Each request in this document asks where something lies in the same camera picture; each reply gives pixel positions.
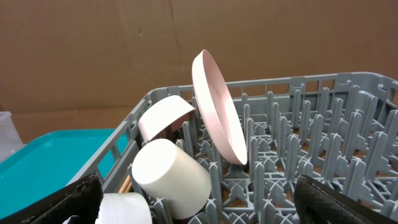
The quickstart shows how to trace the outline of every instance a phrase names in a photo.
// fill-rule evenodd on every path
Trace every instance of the gray dish rack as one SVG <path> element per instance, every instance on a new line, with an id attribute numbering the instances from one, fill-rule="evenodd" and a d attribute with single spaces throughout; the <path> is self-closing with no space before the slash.
<path id="1" fill-rule="evenodd" d="M 317 88 L 308 90 L 314 83 Z M 267 91 L 275 84 L 288 85 L 289 91 Z M 209 170 L 212 189 L 203 209 L 186 222 L 299 223 L 293 194 L 300 174 L 398 220 L 398 111 L 393 104 L 397 81 L 376 73 L 354 72 L 227 85 L 240 89 L 241 96 L 233 101 L 249 161 L 246 166 L 226 162 L 212 145 L 196 110 L 184 122 L 183 139 L 176 144 Z M 251 88 L 260 88 L 260 94 L 248 96 L 245 92 Z M 134 191 L 148 201 L 154 223 L 176 222 L 166 199 L 150 198 L 132 178 L 129 165 L 146 144 L 137 126 L 142 114 L 167 96 L 187 93 L 198 109 L 192 85 L 158 88 L 146 94 L 70 182 L 94 171 L 101 177 L 104 192 L 111 193 L 130 175 Z M 116 141 L 124 133 L 129 144 L 120 155 Z M 102 177 L 97 165 L 109 151 L 115 165 Z"/>

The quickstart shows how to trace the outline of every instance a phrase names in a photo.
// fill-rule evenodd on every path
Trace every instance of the white container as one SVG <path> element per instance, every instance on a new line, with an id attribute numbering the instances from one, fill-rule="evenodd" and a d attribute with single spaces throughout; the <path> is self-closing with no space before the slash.
<path id="1" fill-rule="evenodd" d="M 167 139 L 144 146 L 132 163 L 132 176 L 152 197 L 166 198 L 173 218 L 198 212 L 210 195 L 210 174 Z"/>
<path id="2" fill-rule="evenodd" d="M 144 197 L 137 193 L 104 194 L 96 224 L 152 224 Z"/>
<path id="3" fill-rule="evenodd" d="M 5 161 L 24 147 L 17 129 L 11 120 L 11 113 L 0 111 L 0 162 Z"/>

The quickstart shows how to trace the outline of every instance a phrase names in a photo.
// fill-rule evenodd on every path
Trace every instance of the teal surface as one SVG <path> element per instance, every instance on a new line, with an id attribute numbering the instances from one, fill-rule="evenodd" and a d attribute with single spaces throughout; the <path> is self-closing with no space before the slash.
<path id="1" fill-rule="evenodd" d="M 113 129 L 55 131 L 26 145 L 0 164 L 0 218 L 25 208 L 66 186 L 105 142 Z M 117 145 L 122 154 L 126 135 Z M 98 164 L 105 177 L 114 165 L 109 151 Z"/>

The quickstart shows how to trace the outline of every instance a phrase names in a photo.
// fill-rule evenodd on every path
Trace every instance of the cylindrical white cup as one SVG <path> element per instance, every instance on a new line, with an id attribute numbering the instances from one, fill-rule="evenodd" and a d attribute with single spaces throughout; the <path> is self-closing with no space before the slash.
<path id="1" fill-rule="evenodd" d="M 144 197 L 138 193 L 104 194 L 96 224 L 151 224 L 152 215 Z"/>
<path id="2" fill-rule="evenodd" d="M 176 219 L 196 214 L 211 191 L 208 171 L 167 139 L 156 139 L 138 152 L 132 176 L 150 196 L 166 198 Z"/>

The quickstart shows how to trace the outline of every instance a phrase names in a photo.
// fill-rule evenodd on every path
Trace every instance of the white plastic bin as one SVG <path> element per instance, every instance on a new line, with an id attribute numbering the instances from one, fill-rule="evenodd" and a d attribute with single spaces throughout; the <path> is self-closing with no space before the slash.
<path id="1" fill-rule="evenodd" d="M 23 146 L 17 129 L 12 123 L 11 113 L 0 111 L 0 162 L 5 161 Z"/>

